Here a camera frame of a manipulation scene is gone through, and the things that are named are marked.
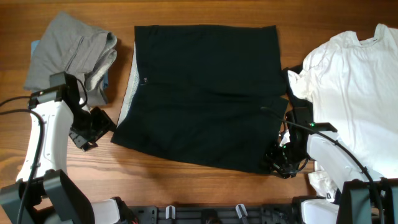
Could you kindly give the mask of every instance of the white shirt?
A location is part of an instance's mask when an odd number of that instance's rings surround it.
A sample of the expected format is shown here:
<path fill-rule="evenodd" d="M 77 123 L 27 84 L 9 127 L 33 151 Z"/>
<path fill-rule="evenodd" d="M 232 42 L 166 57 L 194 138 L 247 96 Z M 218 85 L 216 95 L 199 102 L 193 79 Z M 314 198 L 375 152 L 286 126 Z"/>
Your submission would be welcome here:
<path fill-rule="evenodd" d="M 364 166 L 398 177 L 398 29 L 379 24 L 364 41 L 338 34 L 305 58 L 300 74 L 289 71 L 289 82 Z"/>

